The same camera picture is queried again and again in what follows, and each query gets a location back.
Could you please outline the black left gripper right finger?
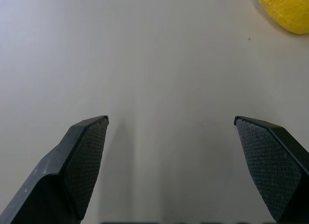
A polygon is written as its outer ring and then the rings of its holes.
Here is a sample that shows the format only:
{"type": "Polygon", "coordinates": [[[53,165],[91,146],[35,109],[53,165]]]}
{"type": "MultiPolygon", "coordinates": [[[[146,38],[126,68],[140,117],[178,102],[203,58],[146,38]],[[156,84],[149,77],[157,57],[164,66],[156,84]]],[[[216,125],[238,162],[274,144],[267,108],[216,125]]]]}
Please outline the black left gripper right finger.
{"type": "Polygon", "coordinates": [[[309,222],[309,153],[284,128],[236,116],[251,178],[275,222],[309,222]]]}

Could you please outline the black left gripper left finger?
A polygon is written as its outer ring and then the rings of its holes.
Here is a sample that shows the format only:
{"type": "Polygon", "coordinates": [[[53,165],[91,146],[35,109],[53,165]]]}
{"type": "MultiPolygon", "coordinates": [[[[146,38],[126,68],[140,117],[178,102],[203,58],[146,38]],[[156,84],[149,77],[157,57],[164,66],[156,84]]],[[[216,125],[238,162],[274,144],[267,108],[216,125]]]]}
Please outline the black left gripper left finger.
{"type": "Polygon", "coordinates": [[[100,169],[106,115],[72,125],[36,165],[0,215],[2,224],[79,224],[100,169]]]}

